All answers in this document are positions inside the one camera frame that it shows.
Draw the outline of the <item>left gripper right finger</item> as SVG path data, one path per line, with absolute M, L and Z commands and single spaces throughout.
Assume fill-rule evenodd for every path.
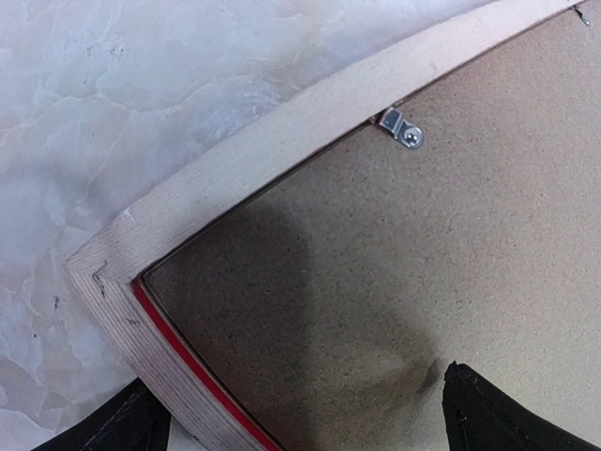
M 442 410 L 451 451 L 598 448 L 529 411 L 457 362 L 444 374 Z

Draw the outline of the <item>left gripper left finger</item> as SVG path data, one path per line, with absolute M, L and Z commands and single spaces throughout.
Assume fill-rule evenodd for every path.
M 165 450 L 171 414 L 135 380 L 72 428 L 39 445 L 38 451 Z

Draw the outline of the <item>red wooden picture frame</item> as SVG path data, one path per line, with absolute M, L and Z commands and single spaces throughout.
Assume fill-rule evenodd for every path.
M 297 94 L 186 165 L 74 253 L 66 270 L 121 355 L 208 450 L 273 450 L 151 300 L 142 274 L 190 237 L 368 119 L 414 147 L 393 107 L 569 1 L 495 1 L 437 23 Z

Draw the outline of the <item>brown cardboard backing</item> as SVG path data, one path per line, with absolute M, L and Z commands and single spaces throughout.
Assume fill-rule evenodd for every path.
M 287 450 L 444 450 L 448 364 L 600 441 L 600 5 L 360 129 L 145 279 Z

